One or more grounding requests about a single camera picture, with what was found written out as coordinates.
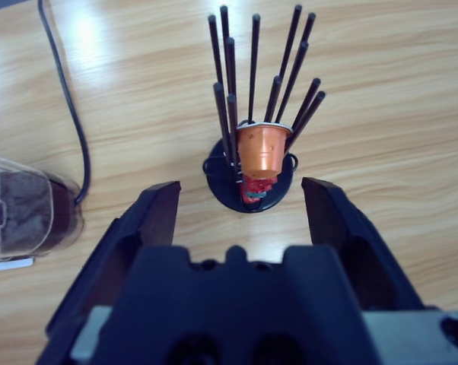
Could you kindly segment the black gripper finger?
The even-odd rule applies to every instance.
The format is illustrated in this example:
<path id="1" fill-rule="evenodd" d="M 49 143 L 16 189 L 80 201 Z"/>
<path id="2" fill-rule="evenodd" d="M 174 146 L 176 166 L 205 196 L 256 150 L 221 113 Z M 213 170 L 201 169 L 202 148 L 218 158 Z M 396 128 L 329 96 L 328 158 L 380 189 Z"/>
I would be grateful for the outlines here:
<path id="1" fill-rule="evenodd" d="M 309 177 L 301 187 L 312 244 L 336 251 L 363 310 L 426 308 L 377 228 L 340 187 Z"/>
<path id="2" fill-rule="evenodd" d="M 113 220 L 50 319 L 48 338 L 93 307 L 114 304 L 140 248 L 172 245 L 180 190 L 178 181 L 151 186 Z"/>

